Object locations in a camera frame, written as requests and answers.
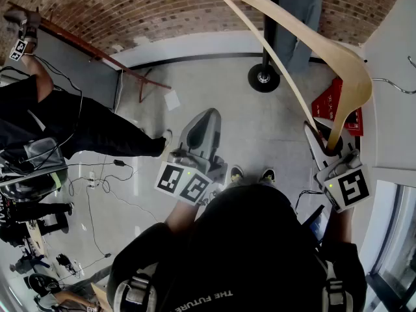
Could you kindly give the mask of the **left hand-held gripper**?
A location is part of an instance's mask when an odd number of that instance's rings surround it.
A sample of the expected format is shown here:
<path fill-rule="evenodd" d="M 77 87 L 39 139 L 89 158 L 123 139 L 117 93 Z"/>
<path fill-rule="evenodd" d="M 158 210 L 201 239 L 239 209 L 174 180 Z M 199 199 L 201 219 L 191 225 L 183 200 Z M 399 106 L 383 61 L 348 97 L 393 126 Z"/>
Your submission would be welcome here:
<path fill-rule="evenodd" d="M 161 164 L 155 189 L 189 205 L 206 204 L 210 193 L 226 180 L 228 164 L 216 154 L 221 115 L 207 109 L 184 128 L 179 145 Z"/>

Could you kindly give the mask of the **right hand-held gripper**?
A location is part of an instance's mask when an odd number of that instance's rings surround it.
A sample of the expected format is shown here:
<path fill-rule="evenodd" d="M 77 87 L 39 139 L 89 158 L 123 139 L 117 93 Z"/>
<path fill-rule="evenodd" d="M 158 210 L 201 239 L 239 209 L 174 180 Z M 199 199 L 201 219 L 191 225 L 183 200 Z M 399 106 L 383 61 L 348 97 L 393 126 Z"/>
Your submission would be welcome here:
<path fill-rule="evenodd" d="M 318 168 L 315 181 L 336 212 L 353 208 L 371 196 L 367 184 L 368 169 L 360 161 L 360 152 L 351 145 L 343 148 L 340 137 L 333 151 L 326 149 L 319 132 L 304 122 L 304 133 Z"/>

